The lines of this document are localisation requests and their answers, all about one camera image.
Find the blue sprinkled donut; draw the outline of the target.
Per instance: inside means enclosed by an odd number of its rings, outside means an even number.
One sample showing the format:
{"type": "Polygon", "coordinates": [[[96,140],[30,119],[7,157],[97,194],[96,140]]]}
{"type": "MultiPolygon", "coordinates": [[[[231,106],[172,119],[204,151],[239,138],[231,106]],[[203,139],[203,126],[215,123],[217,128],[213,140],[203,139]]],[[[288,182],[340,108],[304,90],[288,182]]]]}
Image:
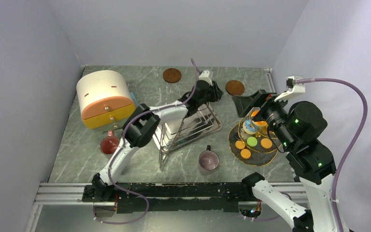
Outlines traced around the blue sprinkled donut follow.
{"type": "Polygon", "coordinates": [[[243,131],[250,135],[254,135],[257,132],[257,130],[251,125],[249,119],[243,122],[243,131]]]}

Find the orange donut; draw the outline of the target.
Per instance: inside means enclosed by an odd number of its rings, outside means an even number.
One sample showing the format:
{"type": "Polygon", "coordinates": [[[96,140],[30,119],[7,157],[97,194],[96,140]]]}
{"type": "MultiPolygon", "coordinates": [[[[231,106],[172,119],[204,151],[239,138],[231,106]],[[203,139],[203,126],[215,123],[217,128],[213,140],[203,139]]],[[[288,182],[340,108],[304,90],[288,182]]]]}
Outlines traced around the orange donut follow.
{"type": "Polygon", "coordinates": [[[265,127],[267,126],[267,122],[264,121],[264,120],[258,120],[259,117],[258,116],[258,113],[259,113],[259,110],[254,110],[252,113],[251,113],[251,116],[250,116],[250,119],[251,119],[251,123],[254,125],[254,126],[258,126],[260,128],[262,127],[265,127]]]}

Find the small glass plate gold rim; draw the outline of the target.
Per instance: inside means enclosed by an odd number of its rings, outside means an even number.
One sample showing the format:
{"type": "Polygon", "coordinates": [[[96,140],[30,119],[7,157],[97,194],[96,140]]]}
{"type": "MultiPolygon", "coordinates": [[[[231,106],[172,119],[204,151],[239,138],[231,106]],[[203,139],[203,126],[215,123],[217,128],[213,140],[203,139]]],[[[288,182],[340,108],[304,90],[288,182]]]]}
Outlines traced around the small glass plate gold rim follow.
{"type": "MultiPolygon", "coordinates": [[[[259,110],[259,108],[252,108],[251,109],[251,111],[250,111],[250,113],[248,113],[242,120],[241,120],[241,122],[240,122],[240,126],[243,128],[243,122],[244,121],[246,121],[246,120],[251,120],[250,119],[250,116],[251,116],[251,113],[254,111],[254,110],[259,110]]],[[[251,125],[257,130],[257,132],[256,132],[256,134],[263,134],[263,133],[265,133],[266,132],[266,129],[267,129],[267,127],[268,126],[265,126],[265,127],[262,127],[262,128],[260,128],[260,127],[258,127],[258,126],[254,126],[252,123],[251,123],[251,125]]]]}

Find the orange biscuit front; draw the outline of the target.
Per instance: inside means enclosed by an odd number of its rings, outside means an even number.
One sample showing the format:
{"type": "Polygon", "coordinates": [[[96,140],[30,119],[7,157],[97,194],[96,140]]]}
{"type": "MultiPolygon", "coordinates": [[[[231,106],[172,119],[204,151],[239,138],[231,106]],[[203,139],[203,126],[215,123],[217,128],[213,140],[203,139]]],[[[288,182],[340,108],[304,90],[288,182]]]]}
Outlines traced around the orange biscuit front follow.
{"type": "Polygon", "coordinates": [[[251,158],[251,151],[249,149],[242,149],[240,151],[240,156],[243,159],[249,159],[249,158],[251,158]]]}

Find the purple mug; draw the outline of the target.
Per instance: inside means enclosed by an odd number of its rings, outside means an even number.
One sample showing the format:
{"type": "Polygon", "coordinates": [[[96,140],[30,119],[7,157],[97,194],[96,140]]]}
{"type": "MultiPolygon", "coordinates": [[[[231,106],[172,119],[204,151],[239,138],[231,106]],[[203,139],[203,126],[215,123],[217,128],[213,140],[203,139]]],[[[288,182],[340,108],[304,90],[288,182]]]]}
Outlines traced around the purple mug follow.
{"type": "Polygon", "coordinates": [[[219,156],[212,151],[210,145],[207,145],[206,149],[198,157],[199,172],[202,175],[210,175],[218,169],[219,163],[219,156]]]}

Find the metal tongs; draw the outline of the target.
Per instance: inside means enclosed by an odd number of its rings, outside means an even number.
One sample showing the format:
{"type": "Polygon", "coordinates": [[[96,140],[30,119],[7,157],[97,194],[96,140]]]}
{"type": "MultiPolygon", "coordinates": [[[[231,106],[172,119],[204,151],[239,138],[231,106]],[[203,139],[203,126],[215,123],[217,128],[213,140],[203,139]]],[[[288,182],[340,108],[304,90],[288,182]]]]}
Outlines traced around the metal tongs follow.
{"type": "Polygon", "coordinates": [[[159,168],[170,153],[180,149],[200,137],[210,127],[209,103],[200,106],[196,113],[181,119],[176,119],[158,127],[156,134],[159,148],[159,168]]]}

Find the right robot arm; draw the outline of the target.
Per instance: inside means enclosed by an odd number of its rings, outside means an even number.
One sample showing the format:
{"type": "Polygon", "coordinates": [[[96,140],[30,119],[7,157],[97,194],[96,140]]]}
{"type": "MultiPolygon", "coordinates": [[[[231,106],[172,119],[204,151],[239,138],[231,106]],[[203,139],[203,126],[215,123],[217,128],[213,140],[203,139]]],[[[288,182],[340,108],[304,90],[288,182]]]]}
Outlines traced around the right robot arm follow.
{"type": "Polygon", "coordinates": [[[308,208],[297,205],[277,191],[262,175],[253,173],[243,179],[242,196],[258,200],[276,212],[294,232],[347,232],[333,197],[333,180],[338,174],[332,152],[319,141],[327,127],[320,109],[299,101],[289,110],[287,100],[275,93],[259,90],[250,96],[233,96],[239,117],[257,108],[254,121],[264,121],[286,153],[286,159],[305,188],[308,208]]]}

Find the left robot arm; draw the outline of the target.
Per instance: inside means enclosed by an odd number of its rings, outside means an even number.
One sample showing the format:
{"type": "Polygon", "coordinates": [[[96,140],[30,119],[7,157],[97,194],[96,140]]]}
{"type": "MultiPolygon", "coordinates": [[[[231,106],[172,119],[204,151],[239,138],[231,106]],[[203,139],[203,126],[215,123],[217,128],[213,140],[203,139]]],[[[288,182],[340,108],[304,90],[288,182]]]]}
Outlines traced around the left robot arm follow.
{"type": "Polygon", "coordinates": [[[220,101],[223,94],[215,81],[198,80],[190,92],[172,103],[158,107],[148,107],[144,103],[139,105],[125,122],[119,145],[111,159],[92,178],[93,198],[103,202],[114,196],[123,169],[137,150],[152,140],[160,124],[190,117],[202,105],[220,101]]]}

